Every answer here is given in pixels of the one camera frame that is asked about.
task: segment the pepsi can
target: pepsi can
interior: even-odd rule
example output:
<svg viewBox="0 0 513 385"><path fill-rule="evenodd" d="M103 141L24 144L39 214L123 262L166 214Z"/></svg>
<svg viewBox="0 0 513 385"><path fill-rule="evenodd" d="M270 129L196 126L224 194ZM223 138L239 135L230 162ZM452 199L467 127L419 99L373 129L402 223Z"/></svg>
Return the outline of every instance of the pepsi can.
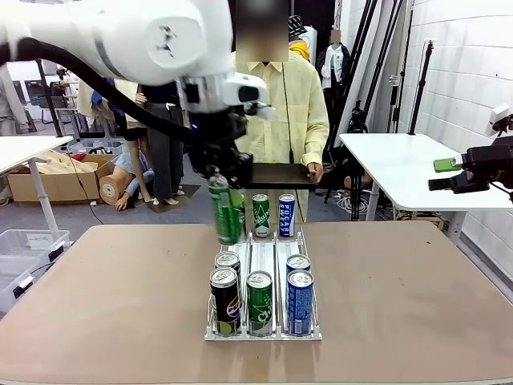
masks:
<svg viewBox="0 0 513 385"><path fill-rule="evenodd" d="M231 267L220 267L210 273L217 333L230 336L240 327L239 283L237 272Z"/></svg>
<svg viewBox="0 0 513 385"><path fill-rule="evenodd" d="M283 194L278 198L280 212L280 237L294 236L294 221L296 218L296 197L292 194Z"/></svg>
<svg viewBox="0 0 513 385"><path fill-rule="evenodd" d="M313 277L308 271L294 270L287 276L287 307L289 333L310 334L313 305Z"/></svg>
<svg viewBox="0 0 513 385"><path fill-rule="evenodd" d="M303 254L294 254L287 258L287 274L293 270L310 271L310 258Z"/></svg>

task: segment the brick wall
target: brick wall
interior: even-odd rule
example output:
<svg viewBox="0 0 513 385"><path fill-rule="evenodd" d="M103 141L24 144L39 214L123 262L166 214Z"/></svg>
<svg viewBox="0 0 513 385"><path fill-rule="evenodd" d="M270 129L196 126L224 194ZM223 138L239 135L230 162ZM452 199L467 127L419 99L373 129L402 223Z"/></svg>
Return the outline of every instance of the brick wall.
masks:
<svg viewBox="0 0 513 385"><path fill-rule="evenodd" d="M513 1L416 0L399 129L405 132L415 98L425 38L436 39L417 130L459 152L491 143L491 109L513 111ZM465 234L513 278L510 212L473 212Z"/></svg>

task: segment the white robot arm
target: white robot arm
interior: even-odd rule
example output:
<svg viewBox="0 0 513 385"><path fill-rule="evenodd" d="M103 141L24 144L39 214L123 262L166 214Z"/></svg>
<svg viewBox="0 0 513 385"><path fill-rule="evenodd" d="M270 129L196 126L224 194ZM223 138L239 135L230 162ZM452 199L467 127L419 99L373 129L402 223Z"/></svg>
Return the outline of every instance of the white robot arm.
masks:
<svg viewBox="0 0 513 385"><path fill-rule="evenodd" d="M0 66L36 58L61 64L141 123L191 142L193 167L204 176L219 168L236 187L248 179L240 181L248 165L239 167L233 140L245 134L243 106L266 116L269 96L262 79L234 71L228 0L1 1ZM181 78L194 130L159 120L98 74L149 86Z"/></svg>

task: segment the white table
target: white table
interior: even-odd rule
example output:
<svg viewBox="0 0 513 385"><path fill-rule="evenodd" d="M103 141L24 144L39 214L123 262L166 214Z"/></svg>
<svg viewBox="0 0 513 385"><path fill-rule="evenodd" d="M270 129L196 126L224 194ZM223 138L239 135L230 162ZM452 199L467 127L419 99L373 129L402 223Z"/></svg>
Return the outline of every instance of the white table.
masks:
<svg viewBox="0 0 513 385"><path fill-rule="evenodd" d="M41 152L51 150L72 140L72 136L63 136L62 138L55 136L0 136L0 175L28 162L46 222L52 232L59 229L35 163L37 155Z"/></svg>
<svg viewBox="0 0 513 385"><path fill-rule="evenodd" d="M433 161L458 152L429 136L416 134L341 134L342 143L373 178L366 221L373 221L379 189L398 209L451 213L447 236L456 243L467 211L513 209L509 196L491 186L484 192L454 194L430 191L429 179L448 178L457 172L436 173Z"/></svg>

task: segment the human hand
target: human hand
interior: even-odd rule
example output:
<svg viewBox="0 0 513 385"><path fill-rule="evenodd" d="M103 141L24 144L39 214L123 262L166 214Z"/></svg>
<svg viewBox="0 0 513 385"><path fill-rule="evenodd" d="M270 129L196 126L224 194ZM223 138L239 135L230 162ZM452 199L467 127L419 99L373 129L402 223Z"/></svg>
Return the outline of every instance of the human hand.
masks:
<svg viewBox="0 0 513 385"><path fill-rule="evenodd" d="M310 163L308 165L309 177L312 182L318 184L324 175L324 167L319 163Z"/></svg>
<svg viewBox="0 0 513 385"><path fill-rule="evenodd" d="M115 209L118 211L123 211L127 208L128 198L130 195L128 195L128 192L124 193L122 197L118 199L117 202L115 202Z"/></svg>
<svg viewBox="0 0 513 385"><path fill-rule="evenodd" d="M144 96L144 94L142 94L142 93L135 94L135 102L137 104L144 104L144 103L146 103L147 102L146 96Z"/></svg>

